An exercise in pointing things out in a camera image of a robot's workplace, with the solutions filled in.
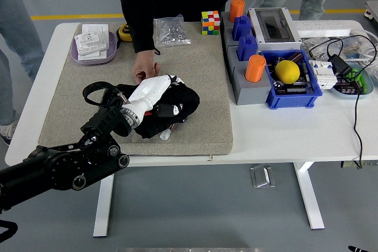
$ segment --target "purple tray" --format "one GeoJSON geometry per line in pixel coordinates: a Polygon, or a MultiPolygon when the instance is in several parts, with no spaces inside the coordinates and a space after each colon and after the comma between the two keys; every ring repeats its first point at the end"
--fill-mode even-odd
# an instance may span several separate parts
{"type": "Polygon", "coordinates": [[[94,60],[78,60],[79,53],[77,52],[77,46],[75,39],[72,40],[71,45],[71,57],[74,61],[81,65],[98,65],[105,64],[112,60],[116,56],[117,52],[117,37],[112,32],[109,32],[109,48],[106,51],[106,58],[103,59],[94,59],[94,60]]]}

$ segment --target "wires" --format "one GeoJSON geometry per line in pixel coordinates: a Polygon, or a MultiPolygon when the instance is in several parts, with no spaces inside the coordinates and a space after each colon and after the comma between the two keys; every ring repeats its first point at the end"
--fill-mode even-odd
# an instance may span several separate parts
{"type": "MultiPolygon", "coordinates": [[[[356,31],[362,31],[362,32],[365,32],[366,34],[369,34],[371,35],[372,37],[374,37],[374,39],[378,42],[378,37],[375,36],[373,33],[369,32],[369,31],[366,31],[366,30],[360,30],[360,29],[352,29],[352,30],[356,30],[356,31]]],[[[327,40],[327,41],[324,41],[323,43],[321,44],[318,44],[316,45],[315,47],[312,47],[308,53],[309,55],[314,58],[313,54],[312,54],[312,50],[327,43],[327,42],[330,42],[328,45],[327,45],[327,55],[328,55],[328,58],[331,57],[330,55],[330,45],[335,43],[335,42],[338,42],[338,41],[341,41],[341,48],[340,48],[340,51],[338,53],[338,56],[340,56],[343,48],[344,48],[344,41],[345,39],[348,39],[348,38],[353,38],[353,37],[363,37],[365,39],[367,39],[371,44],[372,44],[372,47],[369,47],[369,48],[364,48],[363,50],[361,50],[361,52],[359,52],[360,56],[362,56],[363,58],[351,58],[351,59],[346,59],[345,61],[358,61],[358,62],[361,62],[360,65],[362,66],[362,69],[356,74],[354,75],[352,78],[349,78],[348,80],[354,80],[355,78],[357,78],[361,72],[363,70],[365,70],[367,67],[369,66],[374,66],[375,64],[378,63],[378,59],[377,59],[377,44],[374,45],[374,43],[371,41],[371,39],[369,39],[368,37],[364,36],[364,35],[351,35],[351,36],[348,36],[348,37],[344,37],[344,38],[339,38],[339,39],[336,39],[336,38],[333,38],[333,39],[330,39],[330,40],[327,40]]],[[[361,136],[359,135],[358,131],[357,131],[357,105],[358,105],[358,102],[359,102],[359,98],[360,98],[360,95],[361,95],[361,88],[359,90],[359,92],[357,93],[357,99],[356,99],[356,103],[354,105],[354,125],[353,125],[353,130],[355,132],[355,134],[357,135],[358,139],[359,139],[359,142],[360,142],[360,153],[359,153],[359,161],[356,162],[356,161],[353,161],[356,165],[357,165],[357,168],[361,169],[362,168],[362,153],[363,153],[363,143],[362,143],[362,139],[361,139],[361,136]]]]}
{"type": "Polygon", "coordinates": [[[361,136],[360,134],[358,133],[356,127],[357,127],[357,103],[359,102],[359,98],[360,98],[360,94],[361,92],[359,91],[358,95],[357,95],[357,100],[356,100],[356,104],[354,105],[354,125],[353,125],[353,130],[354,132],[356,133],[358,139],[359,139],[359,142],[360,142],[360,155],[359,155],[359,162],[357,163],[356,161],[353,161],[358,168],[362,168],[362,163],[361,163],[361,160],[362,160],[362,139],[361,139],[361,136]]]}
{"type": "Polygon", "coordinates": [[[372,44],[372,46],[374,48],[374,56],[373,56],[372,60],[368,64],[366,64],[354,77],[350,78],[350,80],[357,78],[358,75],[360,75],[363,70],[365,70],[367,67],[371,66],[374,63],[374,61],[376,60],[376,57],[377,57],[377,48],[376,48],[376,46],[371,41],[371,39],[369,39],[368,37],[365,37],[364,35],[350,35],[349,37],[344,37],[344,38],[339,38],[339,39],[333,39],[333,42],[331,42],[331,43],[329,43],[327,45],[327,55],[328,55],[328,57],[330,57],[330,52],[329,52],[330,45],[333,44],[333,43],[335,43],[335,42],[337,42],[337,41],[341,41],[341,48],[340,48],[340,52],[338,53],[338,55],[340,55],[341,51],[343,50],[343,47],[344,47],[343,40],[345,40],[347,38],[354,38],[354,37],[363,37],[363,38],[367,39],[372,44]]]}

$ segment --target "white robot link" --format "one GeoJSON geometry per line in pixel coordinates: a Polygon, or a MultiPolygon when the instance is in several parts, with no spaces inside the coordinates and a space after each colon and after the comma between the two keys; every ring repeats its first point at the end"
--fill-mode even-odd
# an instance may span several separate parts
{"type": "MultiPolygon", "coordinates": [[[[143,80],[129,99],[121,96],[124,104],[120,112],[131,128],[138,127],[143,121],[144,114],[154,108],[170,85],[179,82],[182,82],[181,79],[172,75],[153,77],[143,80]]],[[[173,113],[180,112],[180,108],[182,109],[182,105],[174,106],[173,113]]]]}

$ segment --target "yellow tape measure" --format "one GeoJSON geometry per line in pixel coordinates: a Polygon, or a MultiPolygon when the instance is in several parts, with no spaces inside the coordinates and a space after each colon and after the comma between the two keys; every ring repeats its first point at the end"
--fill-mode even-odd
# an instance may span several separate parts
{"type": "Polygon", "coordinates": [[[132,42],[128,24],[120,26],[118,34],[122,41],[132,42]]]}

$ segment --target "white table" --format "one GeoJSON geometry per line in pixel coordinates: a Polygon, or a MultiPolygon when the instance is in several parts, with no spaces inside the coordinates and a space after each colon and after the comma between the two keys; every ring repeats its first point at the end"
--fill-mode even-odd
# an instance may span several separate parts
{"type": "MultiPolygon", "coordinates": [[[[342,23],[342,28],[362,29],[355,21],[342,23]]],[[[30,91],[12,143],[5,157],[8,165],[22,162],[38,145],[44,119],[66,61],[77,25],[56,27],[40,71],[30,91]]],[[[129,166],[216,165],[233,163],[293,162],[312,229],[324,228],[308,168],[314,162],[358,160],[360,145],[353,132],[355,100],[341,99],[325,90],[306,109],[270,110],[265,104],[237,106],[232,90],[230,112],[233,149],[221,156],[131,156],[129,166]]],[[[363,159],[378,159],[378,91],[360,99],[357,130],[363,140],[363,159]]],[[[106,236],[113,176],[102,181],[94,236],[106,236]]]]}

